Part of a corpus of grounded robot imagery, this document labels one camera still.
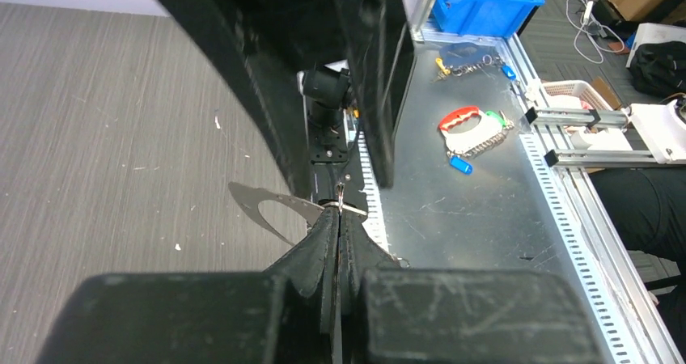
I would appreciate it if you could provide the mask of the silver perforated keyring plate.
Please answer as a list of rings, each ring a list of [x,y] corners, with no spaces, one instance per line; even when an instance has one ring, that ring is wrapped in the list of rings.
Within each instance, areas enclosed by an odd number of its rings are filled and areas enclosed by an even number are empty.
[[[232,182],[243,215],[284,243],[267,273],[286,279],[282,320],[288,362],[357,363],[363,275],[387,260],[352,208]]]

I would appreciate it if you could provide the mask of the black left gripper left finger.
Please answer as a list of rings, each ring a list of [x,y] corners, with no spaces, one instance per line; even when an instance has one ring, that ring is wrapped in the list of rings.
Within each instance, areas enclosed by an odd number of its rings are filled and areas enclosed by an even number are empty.
[[[336,363],[327,208],[262,272],[109,273],[69,297],[40,363]]]

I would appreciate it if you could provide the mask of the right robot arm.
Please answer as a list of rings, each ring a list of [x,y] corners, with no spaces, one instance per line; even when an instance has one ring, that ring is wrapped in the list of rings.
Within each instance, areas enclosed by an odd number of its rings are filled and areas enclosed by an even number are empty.
[[[394,137],[414,47],[403,0],[157,0],[205,54],[267,143],[290,191],[341,163],[356,109],[378,185],[393,184]]]

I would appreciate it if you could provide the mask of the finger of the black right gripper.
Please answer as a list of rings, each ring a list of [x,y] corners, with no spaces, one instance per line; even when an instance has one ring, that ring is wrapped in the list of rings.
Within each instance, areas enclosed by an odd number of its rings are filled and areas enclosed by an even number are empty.
[[[333,0],[380,188],[394,184],[395,135],[414,47],[403,0]]]
[[[296,78],[335,61],[332,0],[157,0],[252,118],[290,192],[311,194],[306,117]]]

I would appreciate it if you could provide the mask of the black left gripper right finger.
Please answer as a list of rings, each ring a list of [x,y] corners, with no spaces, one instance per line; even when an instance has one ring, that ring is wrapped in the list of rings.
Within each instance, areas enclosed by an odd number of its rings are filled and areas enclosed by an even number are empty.
[[[562,277],[529,269],[405,269],[341,215],[343,363],[601,363]]]

